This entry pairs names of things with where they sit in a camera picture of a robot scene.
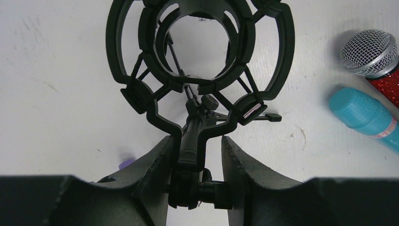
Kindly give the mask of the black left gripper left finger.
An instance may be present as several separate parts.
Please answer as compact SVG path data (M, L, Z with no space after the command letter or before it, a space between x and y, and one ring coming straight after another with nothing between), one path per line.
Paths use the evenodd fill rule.
M71 175L2 176L3 226L164 226L174 140L98 182Z

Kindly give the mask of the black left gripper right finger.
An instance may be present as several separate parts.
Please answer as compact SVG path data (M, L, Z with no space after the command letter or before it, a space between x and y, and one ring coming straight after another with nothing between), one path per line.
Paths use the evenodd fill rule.
M231 226L396 226L396 178L312 178L299 182L265 166L230 137L221 141Z

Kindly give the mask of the purple toy microphone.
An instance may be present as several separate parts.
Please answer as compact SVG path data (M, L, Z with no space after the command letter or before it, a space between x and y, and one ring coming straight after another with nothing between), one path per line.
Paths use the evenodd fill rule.
M122 163L119 164L119 169L127 167L128 165L132 164L134 161L135 161L134 158L124 160Z

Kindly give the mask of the teal toy microphone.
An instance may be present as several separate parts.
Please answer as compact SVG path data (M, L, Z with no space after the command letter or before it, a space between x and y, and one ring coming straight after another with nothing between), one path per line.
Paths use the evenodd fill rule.
M348 128L399 152L399 120L377 99L354 88L342 88L328 102L330 111Z

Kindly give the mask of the black tripod shock-mount stand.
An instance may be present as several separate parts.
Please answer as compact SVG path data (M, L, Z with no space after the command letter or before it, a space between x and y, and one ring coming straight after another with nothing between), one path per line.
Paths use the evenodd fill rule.
M225 182L210 182L205 170L206 143L252 121L279 122L266 113L266 101L276 98L289 75L295 51L295 29L288 4L255 0L252 13L245 0L145 0L138 26L141 53L131 74L122 57L122 30L132 6L115 0L106 25L106 54L114 80L124 84L124 98L138 114L175 139L168 203L192 210L200 202L230 210L232 198ZM216 20L228 36L225 65L211 78L173 72L166 60L170 52L179 65L169 33L172 25L191 16ZM273 76L260 90L248 63L255 49L255 24L275 19L279 54Z

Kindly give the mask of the red glitter microphone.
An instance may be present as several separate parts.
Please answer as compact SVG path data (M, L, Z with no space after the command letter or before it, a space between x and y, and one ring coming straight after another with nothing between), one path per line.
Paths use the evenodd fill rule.
M346 70L364 77L394 106L399 106L399 45L385 31L370 29L349 38L340 51Z

